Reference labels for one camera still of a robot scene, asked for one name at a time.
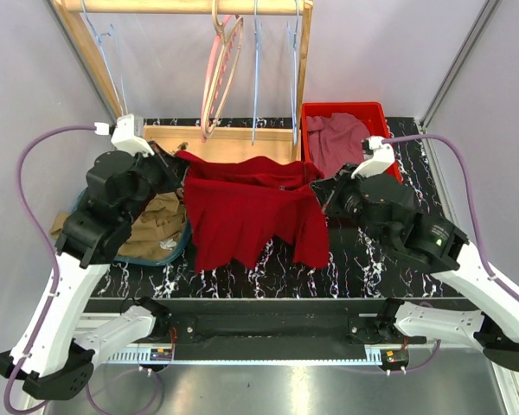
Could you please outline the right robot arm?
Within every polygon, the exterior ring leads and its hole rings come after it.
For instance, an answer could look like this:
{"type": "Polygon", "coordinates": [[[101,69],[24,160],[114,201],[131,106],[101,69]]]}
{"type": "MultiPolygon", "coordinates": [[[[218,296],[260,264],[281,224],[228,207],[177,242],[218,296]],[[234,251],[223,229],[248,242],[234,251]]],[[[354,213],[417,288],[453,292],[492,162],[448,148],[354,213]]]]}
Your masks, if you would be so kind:
{"type": "Polygon", "coordinates": [[[311,188],[329,217],[346,217],[397,264],[430,274],[467,298],[471,311],[423,308],[385,301],[368,323],[384,342],[425,337],[474,348],[519,373],[519,286],[500,271],[485,270],[479,250],[447,218],[421,212],[413,191],[386,173],[355,176],[346,164],[311,188]]]}

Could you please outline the red pleated skirt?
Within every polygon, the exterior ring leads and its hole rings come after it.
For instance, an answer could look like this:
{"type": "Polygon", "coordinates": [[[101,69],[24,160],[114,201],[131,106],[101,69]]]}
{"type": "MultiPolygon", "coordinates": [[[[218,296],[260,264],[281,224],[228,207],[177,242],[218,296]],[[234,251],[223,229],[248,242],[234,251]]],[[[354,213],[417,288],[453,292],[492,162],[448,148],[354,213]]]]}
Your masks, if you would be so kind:
{"type": "Polygon", "coordinates": [[[312,163],[279,164],[265,156],[211,163],[187,152],[183,203],[197,248],[195,268],[212,271],[232,260],[252,268],[269,239],[293,246],[293,260],[329,263],[330,241],[311,183],[324,174],[312,163]]]}

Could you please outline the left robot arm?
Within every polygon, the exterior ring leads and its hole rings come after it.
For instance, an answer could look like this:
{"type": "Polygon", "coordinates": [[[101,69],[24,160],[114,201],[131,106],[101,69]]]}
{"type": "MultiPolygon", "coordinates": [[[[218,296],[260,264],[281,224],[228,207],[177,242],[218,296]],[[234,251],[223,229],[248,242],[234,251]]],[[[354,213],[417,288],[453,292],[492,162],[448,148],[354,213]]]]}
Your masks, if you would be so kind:
{"type": "Polygon", "coordinates": [[[35,314],[20,341],[0,353],[8,386],[20,380],[34,399],[69,400],[112,355],[136,341],[170,335],[169,309],[149,297],[84,335],[74,331],[133,223],[155,196],[182,186],[188,166],[157,144],[149,153],[114,150],[95,160],[86,191],[52,250],[53,270],[35,314]]]}

